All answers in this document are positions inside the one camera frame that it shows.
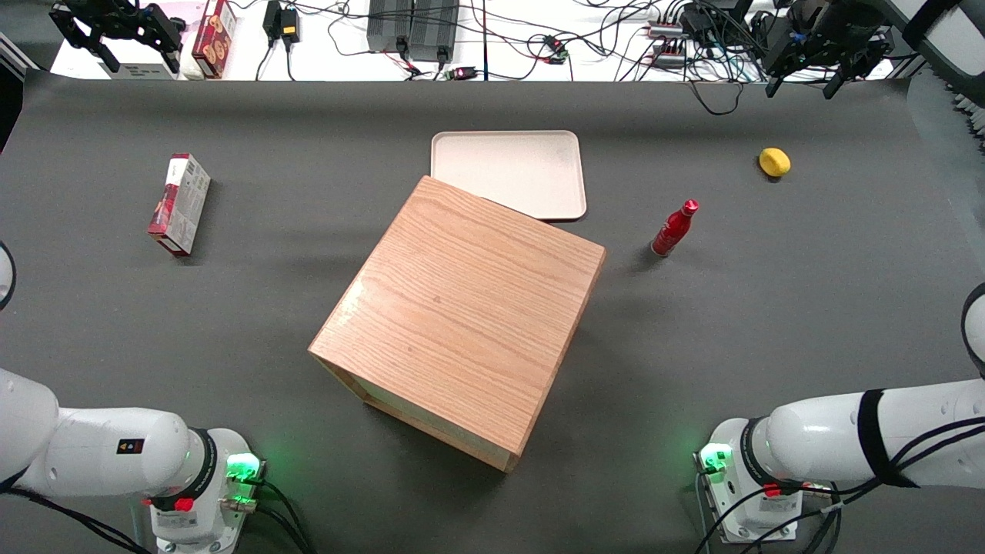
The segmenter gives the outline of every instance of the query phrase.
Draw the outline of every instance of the white table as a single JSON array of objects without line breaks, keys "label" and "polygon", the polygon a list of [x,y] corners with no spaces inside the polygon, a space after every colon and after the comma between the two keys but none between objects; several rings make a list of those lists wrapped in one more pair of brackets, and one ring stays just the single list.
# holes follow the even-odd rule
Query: white table
[{"label": "white table", "polygon": [[[173,0],[158,0],[158,4],[166,10],[166,5],[170,1]],[[335,4],[332,0],[306,0],[302,3],[317,8],[329,8]],[[458,21],[464,28],[460,27],[457,31],[455,55],[452,63],[448,65],[449,68],[462,65],[475,66],[479,69],[483,67],[482,13],[472,11],[470,7],[473,3],[479,8],[482,7],[482,0],[462,0],[461,2],[462,8],[459,10]],[[649,16],[656,15],[658,9],[666,10],[670,3],[671,0],[662,0],[655,8],[640,12],[630,20],[619,24],[619,41],[615,45],[615,51],[625,52],[627,58],[638,59],[652,42],[641,30],[646,25],[646,20]],[[246,0],[238,0],[237,4],[246,8],[234,8],[238,24],[224,80],[252,81],[256,76],[257,66],[267,51],[267,38],[261,29],[267,3],[265,0],[260,0],[253,4],[246,4]],[[367,13],[368,5],[369,0],[352,0],[350,13],[364,15]],[[551,34],[552,31],[546,28],[508,22],[496,16],[549,25],[574,33],[589,34],[598,31],[602,24],[602,18],[608,12],[608,9],[582,6],[573,0],[487,0],[486,8],[490,13],[487,26],[491,32],[520,39],[526,39],[536,33]],[[772,3],[769,0],[755,0],[750,9],[750,15],[757,10],[772,11]],[[615,17],[612,17],[608,21],[611,22],[614,19]],[[294,45],[291,54],[292,74],[296,80],[400,81],[408,77],[407,71],[385,54],[344,56],[336,50],[332,38],[327,32],[328,26],[336,20],[339,21],[332,26],[332,36],[337,40],[338,47],[343,52],[367,50],[365,18],[340,20],[336,11],[326,11],[313,15],[301,13],[300,20],[301,42]],[[607,48],[613,48],[616,26],[605,30],[601,37]],[[591,39],[598,42],[600,35],[592,35]],[[520,51],[526,52],[526,47],[523,44],[515,46]],[[623,62],[620,69],[619,56],[600,58],[598,54],[580,41],[570,42],[567,49],[570,52],[570,67],[567,64],[537,63],[528,80],[569,81],[573,74],[576,81],[614,81],[617,71],[621,76],[631,66],[630,63]],[[489,61],[491,72],[510,77],[526,75],[534,66],[533,60],[524,57],[513,46],[492,35],[489,36]],[[437,66],[435,63],[415,65],[425,72],[433,72]],[[884,60],[869,79],[882,79],[891,69],[889,62]],[[726,75],[726,69],[722,64],[712,62],[696,64],[694,70],[705,79],[716,79]],[[64,42],[51,67],[51,72],[79,79],[109,79],[109,76],[97,64],[95,57],[86,50],[72,48]],[[755,76],[752,66],[749,66],[746,74],[750,79]],[[821,72],[803,71],[787,80],[813,80],[821,76]],[[419,78],[419,80],[430,77],[431,75],[428,75]],[[632,78],[633,74],[630,72],[626,79],[631,80]],[[682,79],[683,76],[680,71],[673,73],[657,69],[646,72],[643,78],[645,81],[680,81]],[[287,56],[281,43],[276,45],[276,49],[264,64],[261,80],[289,80]]]}]

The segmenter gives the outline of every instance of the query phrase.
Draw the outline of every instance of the wooden box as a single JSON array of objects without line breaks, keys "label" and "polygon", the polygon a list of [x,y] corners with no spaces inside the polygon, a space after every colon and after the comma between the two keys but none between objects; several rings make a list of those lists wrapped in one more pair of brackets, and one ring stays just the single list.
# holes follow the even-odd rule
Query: wooden box
[{"label": "wooden box", "polygon": [[424,177],[308,352],[367,404],[508,472],[605,255]]}]

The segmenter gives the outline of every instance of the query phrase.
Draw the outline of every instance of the red aluminum bottle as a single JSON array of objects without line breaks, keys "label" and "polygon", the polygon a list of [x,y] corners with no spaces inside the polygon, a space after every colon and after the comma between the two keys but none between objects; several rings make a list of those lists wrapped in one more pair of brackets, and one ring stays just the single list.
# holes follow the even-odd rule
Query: red aluminum bottle
[{"label": "red aluminum bottle", "polygon": [[684,207],[671,214],[671,217],[667,218],[667,221],[664,223],[664,227],[661,228],[660,233],[657,234],[657,238],[653,240],[653,244],[650,245],[653,253],[662,257],[670,254],[674,246],[688,233],[690,229],[690,216],[697,213],[699,207],[700,205],[697,203],[697,200],[691,199],[684,203]]}]

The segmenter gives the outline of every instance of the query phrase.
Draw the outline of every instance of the lemon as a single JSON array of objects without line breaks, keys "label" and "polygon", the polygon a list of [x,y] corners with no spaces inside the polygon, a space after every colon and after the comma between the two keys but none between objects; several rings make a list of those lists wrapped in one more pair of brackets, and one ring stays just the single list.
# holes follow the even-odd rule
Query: lemon
[{"label": "lemon", "polygon": [[769,176],[782,177],[790,171],[790,158],[779,148],[764,148],[759,153],[759,166]]}]

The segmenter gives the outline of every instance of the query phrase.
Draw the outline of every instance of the white tray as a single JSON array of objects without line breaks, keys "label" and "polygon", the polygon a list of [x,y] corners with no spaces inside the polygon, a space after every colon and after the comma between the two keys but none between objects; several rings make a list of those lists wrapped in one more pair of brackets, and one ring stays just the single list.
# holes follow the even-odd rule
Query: white tray
[{"label": "white tray", "polygon": [[537,219],[575,220],[588,208],[570,131],[438,133],[431,176]]}]

